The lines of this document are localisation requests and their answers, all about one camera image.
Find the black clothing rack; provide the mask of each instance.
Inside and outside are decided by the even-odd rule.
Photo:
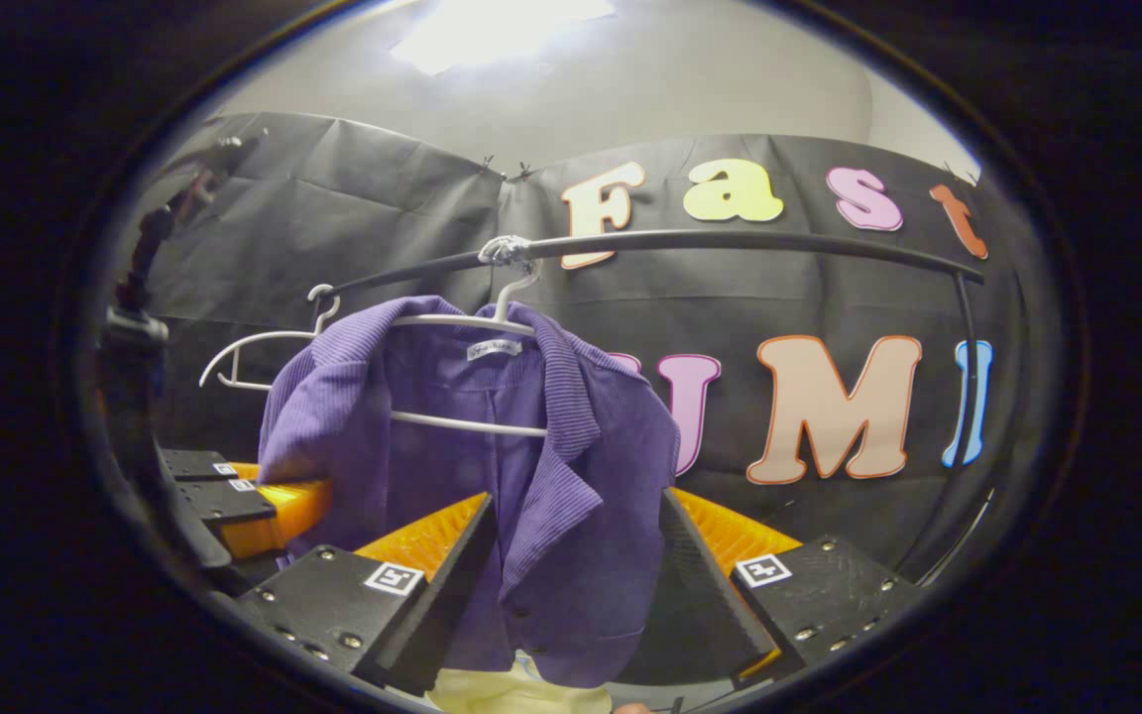
[[[968,447],[968,433],[972,430],[972,422],[975,418],[975,393],[978,393],[979,376],[978,369],[978,339],[975,339],[975,324],[972,320],[972,306],[966,295],[966,282],[983,284],[984,273],[975,267],[965,266],[932,256],[932,254],[908,248],[898,248],[895,244],[874,243],[869,240],[852,238],[838,238],[829,235],[794,234],[794,232],[766,231],[766,230],[640,230],[625,232],[609,232],[609,234],[584,235],[576,238],[554,238],[547,240],[533,240],[526,244],[521,244],[514,249],[514,258],[517,260],[531,262],[541,258],[556,258],[561,256],[576,256],[581,252],[624,252],[628,250],[671,250],[671,249],[739,249],[739,250],[798,250],[807,252],[826,252],[833,256],[847,256],[853,258],[871,258],[888,263],[898,263],[901,266],[920,267],[920,270],[948,273],[955,280],[955,290],[958,297],[959,312],[964,318],[966,337],[966,399],[964,400],[964,419],[960,422],[959,439],[956,444],[955,473],[947,479],[942,492],[933,507],[933,514],[924,524],[923,532],[915,538],[915,543],[902,556],[898,568],[906,563],[916,552],[923,548],[924,544],[935,541],[938,538],[947,537],[956,529],[964,526],[964,514],[957,510],[954,515],[940,519],[943,513],[943,503],[957,490],[959,476],[965,470],[966,448]],[[316,312],[323,298],[336,297],[351,289],[378,288],[378,286],[420,279],[420,276],[435,275],[466,271],[471,267],[493,267],[492,263],[483,262],[476,252],[461,252],[457,256],[435,258],[417,264],[412,267],[399,267],[395,271],[386,271],[373,275],[364,276],[349,282],[336,286],[336,288],[322,290],[316,297]]]

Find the letter m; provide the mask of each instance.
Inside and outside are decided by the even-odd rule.
[[[919,340],[884,337],[876,342],[852,392],[844,390],[820,339],[798,335],[770,339],[756,356],[774,372],[774,410],[765,456],[748,466],[749,482],[797,482],[805,475],[799,458],[805,434],[823,479],[838,470],[860,434],[861,448],[849,458],[849,475],[887,476],[906,466],[910,390],[915,366],[923,356]]]

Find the orange letter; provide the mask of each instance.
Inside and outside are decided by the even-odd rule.
[[[749,482],[789,484],[805,475],[799,460],[805,432],[823,479],[838,470],[860,433],[861,449],[849,460],[849,475],[896,474],[906,466],[906,420],[920,356],[923,348],[912,337],[880,338],[849,394],[822,340],[801,335],[766,340],[756,358],[774,372],[774,411],[765,456],[748,466]]]
[[[628,192],[614,186],[606,200],[602,200],[602,191],[608,185],[622,183],[634,187],[646,180],[646,171],[637,162],[630,161],[617,169],[609,170],[600,177],[577,183],[562,192],[562,200],[571,207],[571,235],[596,235],[602,232],[602,222],[611,218],[616,230],[628,225],[632,211],[632,200]],[[562,266],[568,271],[585,267],[614,256],[614,252],[585,252],[582,256],[563,256]]]
[[[934,185],[933,190],[928,191],[927,194],[942,204],[942,208],[946,208],[946,215],[950,217],[950,225],[955,226],[955,232],[959,234],[959,241],[964,244],[964,248],[982,260],[988,258],[989,249],[984,247],[984,241],[975,235],[975,231],[972,230],[972,224],[968,222],[972,214],[966,209],[966,203],[959,199],[955,199],[955,194],[950,193],[949,186],[942,183]]]

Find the ceiling light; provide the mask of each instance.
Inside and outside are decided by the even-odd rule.
[[[560,29],[612,14],[606,0],[444,0],[391,55],[439,75],[533,53]]]

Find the white ceiling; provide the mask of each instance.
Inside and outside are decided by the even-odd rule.
[[[745,0],[611,0],[611,17],[568,26],[533,55],[427,77],[389,49],[439,3],[369,5],[336,19],[264,61],[208,114],[352,119],[480,162],[494,154],[491,168],[510,176],[520,161],[711,134],[852,141],[980,175],[890,82]]]

